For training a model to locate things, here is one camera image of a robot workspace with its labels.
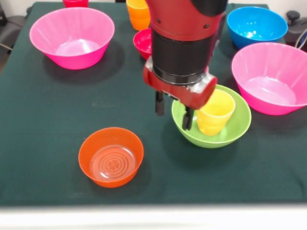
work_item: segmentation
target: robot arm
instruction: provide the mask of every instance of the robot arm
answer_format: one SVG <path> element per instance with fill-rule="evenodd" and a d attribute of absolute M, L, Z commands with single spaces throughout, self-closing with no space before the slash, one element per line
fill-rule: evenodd
<path fill-rule="evenodd" d="M 227 0 L 146 0 L 152 27 L 152 56 L 144 81 L 156 90 L 156 112 L 164 94 L 186 106 L 182 127 L 190 129 L 195 109 L 209 100 L 217 78 L 205 70 L 219 41 Z"/>

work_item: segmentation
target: dark green tablecloth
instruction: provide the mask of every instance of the dark green tablecloth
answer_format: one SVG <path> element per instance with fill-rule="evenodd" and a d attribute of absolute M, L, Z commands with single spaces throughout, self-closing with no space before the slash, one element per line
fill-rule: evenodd
<path fill-rule="evenodd" d="M 1 206 L 306 201 L 306 109 L 280 117 L 252 111 L 240 140 L 221 149 L 198 148 L 177 130 L 171 100 L 165 116 L 155 115 L 154 90 L 143 83 L 144 61 L 132 44 L 136 32 L 126 6 L 90 6 L 116 25 L 98 64 L 66 70 L 36 50 L 28 37 L 31 25 L 62 7 L 36 3 L 0 77 Z M 227 12 L 238 6 L 230 4 Z M 210 72 L 237 91 L 230 68 L 235 52 L 225 26 Z M 138 174 L 121 188 L 97 186 L 78 165 L 84 139 L 105 127 L 130 129 L 144 144 Z"/>

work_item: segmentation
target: plastic bowl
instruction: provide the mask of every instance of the plastic bowl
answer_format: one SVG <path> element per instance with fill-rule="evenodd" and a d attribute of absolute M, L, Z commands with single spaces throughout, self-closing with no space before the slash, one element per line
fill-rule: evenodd
<path fill-rule="evenodd" d="M 140 55 L 147 60 L 152 54 L 151 28 L 139 31 L 133 38 L 133 44 Z"/>
<path fill-rule="evenodd" d="M 284 115 L 307 105 L 307 53 L 279 43 L 258 43 L 237 52 L 233 76 L 253 109 Z"/>
<path fill-rule="evenodd" d="M 128 183 L 137 173 L 144 156 L 140 139 L 131 131 L 110 127 L 94 132 L 79 151 L 81 170 L 102 187 Z"/>
<path fill-rule="evenodd" d="M 101 59 L 114 30 L 112 19 L 105 13 L 72 7 L 38 19 L 31 27 L 30 40 L 59 66 L 85 69 Z"/>
<path fill-rule="evenodd" d="M 182 117 L 186 113 L 185 106 L 179 101 L 174 101 L 172 105 L 172 116 L 178 130 L 188 141 L 202 148 L 214 149 L 233 143 L 247 132 L 251 123 L 251 112 L 246 101 L 238 93 L 225 86 L 216 85 L 216 88 L 233 97 L 236 109 L 224 129 L 215 136 L 206 136 L 200 132 L 196 112 L 194 112 L 191 130 L 183 130 Z"/>
<path fill-rule="evenodd" d="M 237 48 L 259 42 L 278 42 L 288 31 L 285 19 L 260 7 L 242 7 L 229 13 L 227 25 Z"/>

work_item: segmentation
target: yellow cup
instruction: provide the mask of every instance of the yellow cup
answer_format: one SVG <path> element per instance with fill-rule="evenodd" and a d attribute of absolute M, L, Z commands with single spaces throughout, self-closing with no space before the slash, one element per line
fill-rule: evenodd
<path fill-rule="evenodd" d="M 233 97 L 215 89 L 209 101 L 197 113 L 197 125 L 202 134 L 215 136 L 223 130 L 236 108 Z"/>
<path fill-rule="evenodd" d="M 127 9 L 132 27 L 137 30 L 144 30 L 149 27 L 150 14 L 145 0 L 127 0 Z"/>

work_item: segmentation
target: bowl bottom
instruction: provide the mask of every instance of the bowl bottom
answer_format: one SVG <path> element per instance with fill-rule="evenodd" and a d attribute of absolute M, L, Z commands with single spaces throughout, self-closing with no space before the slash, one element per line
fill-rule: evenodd
<path fill-rule="evenodd" d="M 60 45 L 59 48 L 56 50 L 55 55 L 77 56 L 91 53 L 99 48 L 100 45 L 95 42 L 84 39 L 77 39 L 65 42 L 64 44 Z"/>
<path fill-rule="evenodd" d="M 280 105 L 294 105 L 294 91 L 285 83 L 275 78 L 260 76 L 245 82 L 244 89 L 260 100 Z"/>
<path fill-rule="evenodd" d="M 136 168 L 134 154 L 124 146 L 110 145 L 100 149 L 92 158 L 91 174 L 103 182 L 117 181 Z"/>

